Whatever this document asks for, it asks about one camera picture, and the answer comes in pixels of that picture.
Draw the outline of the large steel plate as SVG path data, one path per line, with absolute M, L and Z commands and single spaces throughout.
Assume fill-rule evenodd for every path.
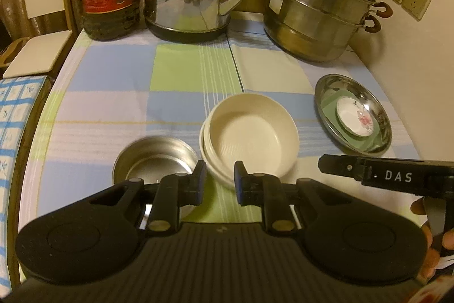
M 316 114 L 326 133 L 350 154 L 383 155 L 391 146 L 392 127 L 380 101 L 345 75 L 328 74 L 316 83 Z

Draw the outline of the blue white patterned cloth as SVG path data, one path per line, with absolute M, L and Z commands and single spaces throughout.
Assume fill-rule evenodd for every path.
M 36 124 L 51 87 L 46 76 L 1 80 L 1 297 L 19 281 L 14 243 L 22 181 Z

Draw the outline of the stacked steel steamer pot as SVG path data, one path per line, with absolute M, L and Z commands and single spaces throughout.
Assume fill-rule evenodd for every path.
M 375 0 L 268 0 L 266 35 L 290 55 L 310 62 L 337 59 L 359 29 L 380 32 L 391 7 Z

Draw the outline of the white floral shallow dish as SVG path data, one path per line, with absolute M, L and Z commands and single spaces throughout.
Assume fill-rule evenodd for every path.
M 342 126 L 354 136 L 366 138 L 374 131 L 372 116 L 357 99 L 351 97 L 338 99 L 336 114 Z

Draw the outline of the cream plastic bowl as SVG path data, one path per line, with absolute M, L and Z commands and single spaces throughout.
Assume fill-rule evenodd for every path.
M 242 161 L 251 173 L 280 178 L 295 165 L 299 133 L 292 116 L 266 95 L 241 93 L 219 102 L 205 120 L 205 146 L 226 170 Z

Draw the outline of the white floral ceramic bowl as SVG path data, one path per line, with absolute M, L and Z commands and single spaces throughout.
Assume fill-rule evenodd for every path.
M 218 164 L 214 158 L 212 158 L 205 146 L 205 122 L 203 122 L 202 127 L 199 132 L 199 148 L 201 151 L 202 159 L 207 164 L 209 173 L 220 183 L 221 186 L 227 188 L 229 191 L 235 191 L 235 181 L 232 170 L 226 170 L 222 167 L 222 164 Z

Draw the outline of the green square plastic plate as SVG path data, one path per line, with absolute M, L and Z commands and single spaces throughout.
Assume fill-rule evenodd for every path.
M 321 102 L 322 112 L 324 113 L 325 117 L 327 117 L 329 122 L 335 126 L 341 138 L 344 139 L 348 144 L 353 146 L 354 149 L 362 152 L 371 152 L 375 151 L 375 149 L 379 149 L 383 145 L 383 140 L 381 138 L 379 124 L 373 117 L 372 113 L 370 112 L 369 105 L 362 103 L 373 118 L 374 131 L 369 137 L 366 138 L 357 137 L 349 133 L 342 126 L 340 120 L 337 118 L 336 102 L 341 97 L 351 97 L 357 99 L 357 97 L 354 96 L 354 94 L 351 93 L 350 91 L 347 91 L 346 89 L 339 89 L 336 93 L 322 100 Z

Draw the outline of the white wooden chair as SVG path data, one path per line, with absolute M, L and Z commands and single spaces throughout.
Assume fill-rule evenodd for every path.
M 7 48 L 1 57 L 4 78 L 20 78 L 33 75 L 48 75 L 56 78 L 60 72 L 77 35 L 76 23 L 70 0 L 23 0 L 27 18 L 32 20 L 57 12 L 65 14 L 66 29 L 60 32 L 44 33 L 24 37 Z

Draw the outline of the checked pastel tablecloth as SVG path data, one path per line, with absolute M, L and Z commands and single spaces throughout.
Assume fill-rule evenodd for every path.
M 415 223 L 413 196 L 366 188 L 323 175 L 325 153 L 341 149 L 317 119 L 314 89 L 324 75 L 353 78 L 376 96 L 392 124 L 391 158 L 417 152 L 389 99 L 357 54 L 347 49 L 327 64 L 294 59 L 266 37 L 258 14 L 239 14 L 228 33 L 201 45 L 156 38 L 147 29 L 115 41 L 79 35 L 39 119 L 19 211 L 20 225 L 108 188 L 119 153 L 151 135 L 179 138 L 199 148 L 210 111 L 230 95 L 256 92 L 281 104 L 298 127 L 298 162 L 287 181 L 314 178 Z

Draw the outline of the small steel bowl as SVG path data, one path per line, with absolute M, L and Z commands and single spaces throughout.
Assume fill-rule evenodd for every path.
M 140 178 L 145 185 L 156 185 L 167 175 L 191 175 L 199 161 L 193 148 L 181 139 L 153 135 L 133 141 L 115 160 L 112 181 L 115 185 Z

